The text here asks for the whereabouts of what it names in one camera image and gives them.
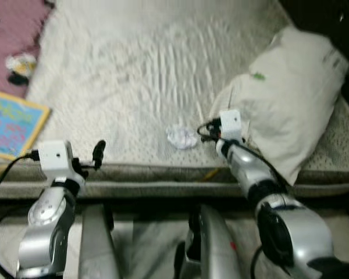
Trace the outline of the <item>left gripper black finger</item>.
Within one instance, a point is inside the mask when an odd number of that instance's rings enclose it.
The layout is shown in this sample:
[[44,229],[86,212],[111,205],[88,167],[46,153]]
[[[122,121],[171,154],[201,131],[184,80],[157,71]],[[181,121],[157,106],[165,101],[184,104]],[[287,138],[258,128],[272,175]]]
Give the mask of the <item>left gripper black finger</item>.
[[104,151],[107,143],[105,140],[101,139],[95,144],[92,152],[92,168],[94,170],[99,170],[102,167],[102,162],[104,159]]

